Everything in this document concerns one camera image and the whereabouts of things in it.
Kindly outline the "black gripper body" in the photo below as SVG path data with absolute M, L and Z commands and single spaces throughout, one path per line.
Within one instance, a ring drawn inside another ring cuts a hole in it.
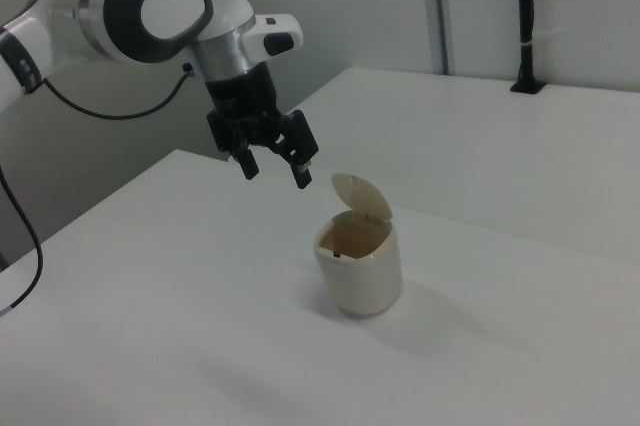
M 237 77 L 206 82 L 206 88 L 214 104 L 207 121 L 218 148 L 274 147 L 281 113 L 265 62 Z

